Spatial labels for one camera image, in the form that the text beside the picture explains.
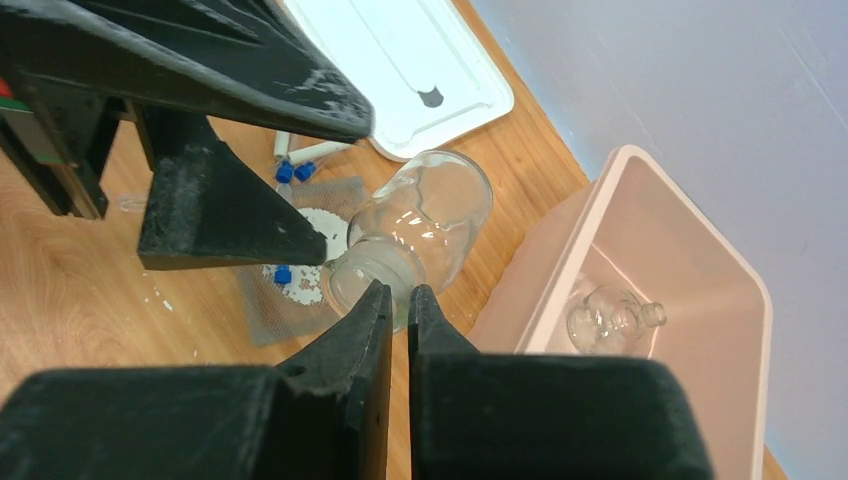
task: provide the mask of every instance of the pink bin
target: pink bin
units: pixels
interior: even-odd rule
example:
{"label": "pink bin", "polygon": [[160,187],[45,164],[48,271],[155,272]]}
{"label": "pink bin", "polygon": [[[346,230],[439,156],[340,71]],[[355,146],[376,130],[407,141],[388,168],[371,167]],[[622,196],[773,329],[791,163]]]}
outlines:
{"label": "pink bin", "polygon": [[638,355],[666,364],[718,478],[762,478],[772,305],[744,258],[642,149],[531,228],[468,334],[480,350],[578,354],[564,313],[598,285],[661,302]]}

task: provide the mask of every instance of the red strip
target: red strip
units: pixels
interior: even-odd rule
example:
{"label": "red strip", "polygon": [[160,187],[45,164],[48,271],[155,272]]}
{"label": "red strip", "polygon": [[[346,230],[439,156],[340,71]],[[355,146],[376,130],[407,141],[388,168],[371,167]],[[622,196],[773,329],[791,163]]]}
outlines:
{"label": "red strip", "polygon": [[0,97],[13,98],[12,89],[0,78]]}

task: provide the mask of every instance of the mesh mat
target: mesh mat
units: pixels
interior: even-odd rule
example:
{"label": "mesh mat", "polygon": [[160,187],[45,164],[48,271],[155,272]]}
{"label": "mesh mat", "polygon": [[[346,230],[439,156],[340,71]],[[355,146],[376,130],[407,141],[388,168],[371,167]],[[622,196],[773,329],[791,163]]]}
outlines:
{"label": "mesh mat", "polygon": [[[367,193],[361,177],[350,177],[323,183],[307,183],[292,187],[291,204],[298,209],[310,208],[332,212],[344,220],[343,235],[346,242],[347,222],[365,202]],[[319,292],[297,292],[299,288],[316,288],[298,281],[303,267],[292,265],[295,282],[283,286],[274,283],[276,265],[237,267],[236,279],[244,299],[247,325],[253,343],[268,345],[292,337],[316,333],[329,328],[339,320],[338,314]],[[306,293],[311,304],[305,305],[301,295]]]}

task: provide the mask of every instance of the glass bottle in bin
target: glass bottle in bin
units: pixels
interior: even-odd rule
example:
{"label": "glass bottle in bin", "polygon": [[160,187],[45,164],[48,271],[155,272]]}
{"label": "glass bottle in bin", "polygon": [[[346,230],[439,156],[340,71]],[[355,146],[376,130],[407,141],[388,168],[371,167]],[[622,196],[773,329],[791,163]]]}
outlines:
{"label": "glass bottle in bin", "polygon": [[567,317],[568,334],[580,353],[620,355],[654,328],[665,325],[665,309],[657,302],[641,303],[630,290],[598,287]]}
{"label": "glass bottle in bin", "polygon": [[406,326],[412,289],[426,283],[439,294],[453,284],[493,202],[486,174],[468,157],[416,155],[351,219],[348,251],[322,269],[325,298],[345,315],[379,280],[392,289],[395,330]]}

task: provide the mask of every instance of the transparent glass jar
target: transparent glass jar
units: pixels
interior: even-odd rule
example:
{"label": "transparent glass jar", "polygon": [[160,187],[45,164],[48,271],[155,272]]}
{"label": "transparent glass jar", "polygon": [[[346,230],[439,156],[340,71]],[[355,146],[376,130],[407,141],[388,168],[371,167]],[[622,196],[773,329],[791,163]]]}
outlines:
{"label": "transparent glass jar", "polygon": [[665,309],[642,304],[630,290],[598,287],[586,295],[566,320],[571,342],[580,353],[620,355],[646,332],[665,325]]}
{"label": "transparent glass jar", "polygon": [[324,296],[347,314],[372,280],[392,289],[395,330],[406,326],[412,289],[436,294],[459,275],[492,211],[486,174],[455,152],[429,150],[407,162],[353,217],[348,251],[324,264]]}

